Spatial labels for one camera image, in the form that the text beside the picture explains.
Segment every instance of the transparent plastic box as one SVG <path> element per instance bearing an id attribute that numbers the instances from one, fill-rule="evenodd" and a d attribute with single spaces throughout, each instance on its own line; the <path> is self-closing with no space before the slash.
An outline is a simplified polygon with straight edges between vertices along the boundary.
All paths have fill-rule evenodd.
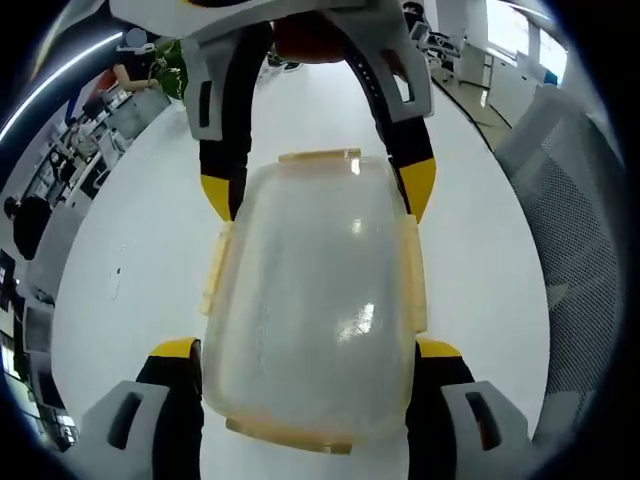
<path id="1" fill-rule="evenodd" d="M 424 284 L 407 225 L 385 159 L 289 160 L 253 175 L 203 345 L 204 397 L 227 427 L 348 450 L 403 426 L 412 319 L 424 315 L 408 293 Z"/>

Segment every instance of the floor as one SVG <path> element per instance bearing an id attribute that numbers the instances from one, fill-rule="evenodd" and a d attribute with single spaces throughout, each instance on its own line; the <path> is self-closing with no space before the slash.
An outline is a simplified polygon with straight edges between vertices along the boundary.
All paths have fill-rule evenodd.
<path id="1" fill-rule="evenodd" d="M 495 151 L 504 136 L 509 133 L 511 127 L 489 105 L 487 100 L 488 89 L 469 83 L 459 83 L 455 79 L 444 81 L 447 77 L 439 67 L 431 69 L 431 78 L 453 97 L 478 126 L 491 149 Z"/>
<path id="2" fill-rule="evenodd" d="M 475 128 L 441 91 L 426 120 L 438 162 L 420 224 L 428 332 L 455 345 L 536 427 L 546 387 L 549 320 L 522 209 Z M 344 63 L 305 66 L 256 91 L 249 174 L 279 154 L 360 147 L 383 156 L 366 98 Z M 167 109 L 123 156 L 85 218 L 65 268 L 52 368 L 70 415 L 135 378 L 160 342 L 204 338 L 202 289 L 222 222 L 199 184 L 184 109 Z M 205 406 L 202 478 L 407 477 L 405 432 L 321 455 L 256 441 Z"/>

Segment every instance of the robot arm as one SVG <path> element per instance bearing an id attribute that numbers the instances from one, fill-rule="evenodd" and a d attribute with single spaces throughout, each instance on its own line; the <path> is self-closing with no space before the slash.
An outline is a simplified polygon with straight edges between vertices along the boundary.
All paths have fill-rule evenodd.
<path id="1" fill-rule="evenodd" d="M 204 191 L 223 220 L 235 217 L 244 196 L 253 90 L 273 43 L 269 22 L 291 15 L 312 16 L 339 39 L 366 93 L 407 211 L 420 220 L 435 179 L 423 120 L 433 112 L 431 79 L 396 0 L 192 0 L 179 7 L 174 0 L 172 13 L 184 16 L 155 26 L 136 10 L 146 1 L 117 0 L 112 11 L 155 33 L 184 36 L 189 125 L 200 141 Z M 190 17 L 196 12 L 197 18 Z M 394 75 L 408 83 L 408 101 L 402 100 Z"/>

